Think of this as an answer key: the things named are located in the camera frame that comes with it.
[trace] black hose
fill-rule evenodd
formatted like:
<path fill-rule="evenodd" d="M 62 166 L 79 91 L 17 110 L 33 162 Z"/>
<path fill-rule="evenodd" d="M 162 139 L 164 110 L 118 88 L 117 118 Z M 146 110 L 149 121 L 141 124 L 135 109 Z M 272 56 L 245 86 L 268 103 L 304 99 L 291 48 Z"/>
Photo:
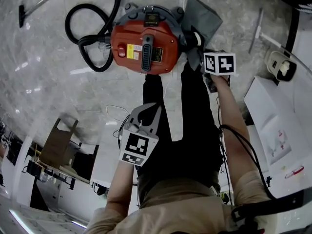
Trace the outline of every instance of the black hose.
<path fill-rule="evenodd" d="M 65 32 L 66 32 L 66 35 L 67 35 L 68 39 L 72 43 L 77 44 L 79 46 L 79 50 L 81 52 L 81 55 L 82 55 L 83 59 L 89 65 L 89 67 L 92 68 L 95 72 L 104 72 L 105 70 L 107 70 L 110 67 L 110 65 L 112 64 L 113 59 L 114 59 L 113 52 L 112 52 L 112 50 L 110 50 L 108 59 L 107 59 L 107 61 L 106 61 L 104 66 L 96 67 L 92 63 L 90 57 L 88 56 L 88 53 L 84 49 L 84 46 L 91 45 L 91 44 L 93 44 L 93 43 L 95 43 L 97 41 L 102 42 L 104 37 L 105 37 L 105 33 L 107 31 L 109 33 L 111 33 L 111 31 L 112 31 L 112 24 L 113 24 L 113 21 L 114 21 L 114 19 L 116 17 L 117 12 L 118 12 L 118 9 L 119 9 L 119 6 L 120 6 L 120 2 L 121 2 L 121 0 L 115 0 L 115 4 L 114 4 L 114 7 L 113 7 L 113 10 L 112 10 L 112 12 L 111 12 L 109 17 L 106 15 L 106 13 L 104 11 L 102 11 L 100 8 L 96 7 L 95 5 L 84 3 L 84 4 L 79 4 L 79 5 L 75 6 L 74 8 L 72 8 L 70 10 L 70 12 L 68 13 L 66 19 L 65 19 Z M 70 28 L 70 20 L 71 20 L 73 14 L 77 10 L 80 10 L 80 9 L 90 9 L 90 10 L 94 11 L 105 22 L 105 25 L 103 26 L 103 28 L 100 30 L 100 32 L 97 35 L 85 36 L 85 37 L 82 37 L 80 40 L 78 40 L 78 39 L 76 39 L 74 37 L 74 35 L 73 35 L 72 31 L 71 31 L 71 28 Z"/>

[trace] yellow label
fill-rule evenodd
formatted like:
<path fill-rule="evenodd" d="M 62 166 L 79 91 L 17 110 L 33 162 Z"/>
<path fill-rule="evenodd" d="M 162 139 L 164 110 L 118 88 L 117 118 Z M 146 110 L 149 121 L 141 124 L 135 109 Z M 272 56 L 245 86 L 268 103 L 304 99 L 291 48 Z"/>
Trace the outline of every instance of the yellow label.
<path fill-rule="evenodd" d="M 127 58 L 134 59 L 134 45 L 127 44 Z"/>

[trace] hand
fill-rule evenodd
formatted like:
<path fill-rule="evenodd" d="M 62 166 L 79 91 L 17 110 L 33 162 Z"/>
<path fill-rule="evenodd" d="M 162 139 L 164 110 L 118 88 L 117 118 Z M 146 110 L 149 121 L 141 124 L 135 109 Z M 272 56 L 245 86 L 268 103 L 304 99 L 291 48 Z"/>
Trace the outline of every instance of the hand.
<path fill-rule="evenodd" d="M 213 80 L 215 86 L 219 86 L 222 84 L 226 84 L 228 85 L 228 79 L 229 76 L 215 76 L 215 75 L 211 75 L 211 79 Z"/>

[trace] floor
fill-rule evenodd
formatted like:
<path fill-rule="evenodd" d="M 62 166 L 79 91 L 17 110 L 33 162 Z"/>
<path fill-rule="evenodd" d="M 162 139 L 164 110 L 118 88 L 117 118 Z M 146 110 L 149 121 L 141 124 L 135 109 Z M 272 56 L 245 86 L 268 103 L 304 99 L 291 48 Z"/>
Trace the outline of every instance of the floor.
<path fill-rule="evenodd" d="M 18 25 L 18 5 L 29 8 L 38 0 L 0 0 L 0 117 L 23 139 L 36 118 L 38 130 L 34 140 L 44 145 L 56 119 L 79 120 L 76 135 L 86 143 L 98 143 L 109 150 L 118 150 L 112 136 L 119 122 L 109 118 L 106 105 L 112 104 L 131 111 L 142 104 L 144 75 L 113 64 L 104 73 L 75 70 L 86 68 L 78 47 L 67 38 L 64 20 L 68 11 L 80 3 L 93 3 L 110 12 L 114 0 L 50 0 Z M 167 8 L 182 6 L 183 0 L 122 0 L 138 5 L 161 4 Z M 263 58 L 268 43 L 258 40 L 253 53 L 248 49 L 253 38 L 259 8 L 265 16 L 263 30 L 286 44 L 291 21 L 291 8 L 280 0 L 201 0 L 223 19 L 223 24 L 209 47 L 236 53 L 237 75 L 231 86 L 235 98 L 244 110 L 243 98 L 256 74 L 267 76 Z M 89 11 L 80 11 L 72 20 L 73 32 L 82 37 L 94 34 L 102 27 L 101 19 Z M 95 61 L 102 54 L 97 44 L 90 49 Z M 165 104 L 173 140 L 182 137 L 180 73 L 186 59 L 182 56 L 172 74 L 163 77 L 168 85 Z M 211 95 L 214 116 L 217 115 L 216 95 Z M 111 116 L 124 119 L 125 113 L 109 108 Z"/>

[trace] red vacuum cleaner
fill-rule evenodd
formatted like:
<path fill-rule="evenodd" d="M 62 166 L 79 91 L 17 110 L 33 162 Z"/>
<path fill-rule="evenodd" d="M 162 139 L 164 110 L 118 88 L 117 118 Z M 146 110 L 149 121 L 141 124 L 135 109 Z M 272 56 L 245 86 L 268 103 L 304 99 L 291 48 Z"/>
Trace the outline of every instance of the red vacuum cleaner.
<path fill-rule="evenodd" d="M 184 16 L 181 7 L 171 10 L 158 5 L 137 7 L 133 3 L 125 6 L 126 14 L 114 25 L 120 0 L 115 0 L 113 10 L 108 17 L 101 9 L 92 4 L 80 4 L 74 7 L 65 20 L 65 31 L 70 41 L 79 46 L 87 64 L 96 72 L 109 68 L 112 61 L 119 66 L 146 74 L 171 72 L 180 54 L 194 47 L 202 47 L 203 37 L 194 31 L 183 31 L 180 23 Z M 76 39 L 70 29 L 73 14 L 80 9 L 96 12 L 105 22 L 97 35 Z M 102 67 L 97 67 L 90 60 L 85 46 L 95 42 L 110 45 L 110 54 Z"/>

